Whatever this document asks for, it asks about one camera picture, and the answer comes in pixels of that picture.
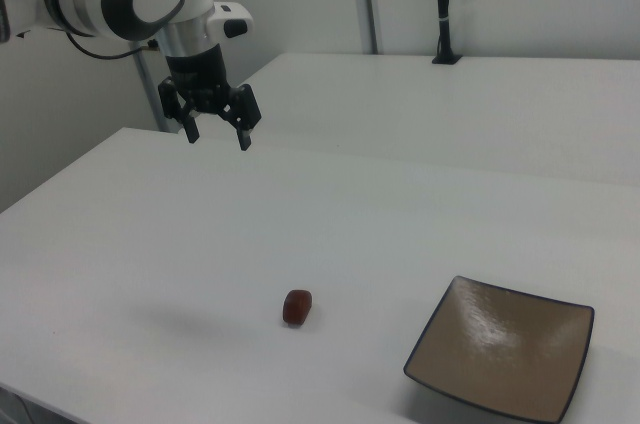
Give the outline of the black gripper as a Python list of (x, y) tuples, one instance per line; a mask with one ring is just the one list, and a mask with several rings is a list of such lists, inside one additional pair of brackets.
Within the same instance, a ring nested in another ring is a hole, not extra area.
[(253, 89), (248, 84), (230, 87), (221, 46), (188, 57), (166, 58), (171, 77), (158, 85), (163, 114), (178, 122), (188, 141), (200, 137), (191, 112), (218, 114), (236, 130), (240, 149), (251, 146), (251, 132), (262, 118)]

